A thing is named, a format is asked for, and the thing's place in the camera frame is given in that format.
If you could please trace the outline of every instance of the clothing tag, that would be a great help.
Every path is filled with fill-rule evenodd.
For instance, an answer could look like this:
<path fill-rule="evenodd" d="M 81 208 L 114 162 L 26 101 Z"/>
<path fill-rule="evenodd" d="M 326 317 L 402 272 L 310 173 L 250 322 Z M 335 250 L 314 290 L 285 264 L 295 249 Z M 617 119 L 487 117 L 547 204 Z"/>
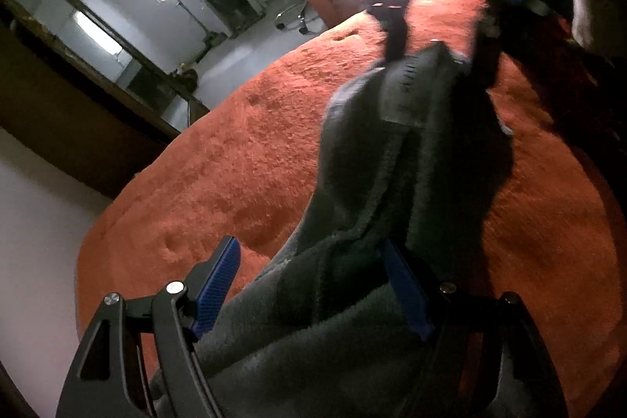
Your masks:
<path fill-rule="evenodd" d="M 381 87 L 381 119 L 407 127 L 424 126 L 434 82 L 451 70 L 457 72 L 457 64 L 441 41 L 415 56 L 392 63 Z"/>

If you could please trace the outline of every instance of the gray cloth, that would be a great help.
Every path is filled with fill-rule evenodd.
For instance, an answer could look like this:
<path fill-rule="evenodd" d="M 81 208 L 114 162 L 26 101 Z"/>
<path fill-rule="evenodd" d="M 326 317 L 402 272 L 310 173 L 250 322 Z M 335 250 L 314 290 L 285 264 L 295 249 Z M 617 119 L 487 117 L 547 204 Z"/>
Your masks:
<path fill-rule="evenodd" d="M 463 286 L 510 138 L 444 43 L 343 85 L 302 221 L 199 342 L 226 417 L 398 416 L 427 355 L 388 284 L 391 238 Z M 170 416 L 162 381 L 152 385 Z"/>

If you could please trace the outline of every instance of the ribbed blue pad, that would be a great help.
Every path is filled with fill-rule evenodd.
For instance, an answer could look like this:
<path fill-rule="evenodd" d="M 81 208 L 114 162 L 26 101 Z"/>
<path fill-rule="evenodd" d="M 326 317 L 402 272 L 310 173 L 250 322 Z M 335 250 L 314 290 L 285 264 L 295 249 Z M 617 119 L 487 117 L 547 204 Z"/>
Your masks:
<path fill-rule="evenodd" d="M 429 318 L 427 297 L 396 245 L 387 239 L 380 249 L 390 285 L 410 330 L 426 342 L 435 331 Z"/>
<path fill-rule="evenodd" d="M 197 338 L 213 329 L 217 315 L 220 313 L 239 268 L 239 261 L 239 243 L 233 238 L 222 252 L 196 300 L 196 320 L 190 330 Z"/>

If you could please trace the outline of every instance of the orange fuzzy fabric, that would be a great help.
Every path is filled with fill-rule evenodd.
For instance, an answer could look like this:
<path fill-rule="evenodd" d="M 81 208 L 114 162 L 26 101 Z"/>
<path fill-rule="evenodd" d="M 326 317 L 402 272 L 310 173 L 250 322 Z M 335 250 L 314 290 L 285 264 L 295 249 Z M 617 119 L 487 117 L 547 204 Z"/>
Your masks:
<path fill-rule="evenodd" d="M 481 4 L 413 0 L 410 50 L 437 38 L 468 54 Z M 183 279 L 225 234 L 244 247 L 231 296 L 250 282 L 291 234 L 314 189 L 327 101 L 381 56 L 383 41 L 377 22 L 355 15 L 273 63 L 174 140 L 83 243 L 81 327 L 110 291 L 137 298 Z M 560 139 L 509 57 L 491 96 L 515 131 L 513 175 L 485 223 L 491 281 L 498 294 L 522 295 L 571 417 L 583 417 L 627 353 L 625 221 L 600 173 Z M 154 352 L 148 359 L 152 372 Z"/>

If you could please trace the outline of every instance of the gray floor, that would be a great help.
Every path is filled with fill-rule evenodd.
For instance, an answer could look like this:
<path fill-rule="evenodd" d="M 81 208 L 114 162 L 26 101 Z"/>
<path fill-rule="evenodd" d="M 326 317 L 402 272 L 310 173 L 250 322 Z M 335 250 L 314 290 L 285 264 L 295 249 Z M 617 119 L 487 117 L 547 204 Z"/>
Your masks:
<path fill-rule="evenodd" d="M 227 40 L 209 51 L 196 65 L 199 84 L 194 94 L 208 108 L 220 105 L 233 91 L 255 77 L 284 54 L 314 38 L 326 27 L 312 8 L 306 13 L 308 27 L 314 34 L 302 35 L 297 23 L 288 24 L 284 31 L 274 25 L 277 13 L 292 0 L 272 0 L 266 6 L 267 15 L 246 32 Z"/>

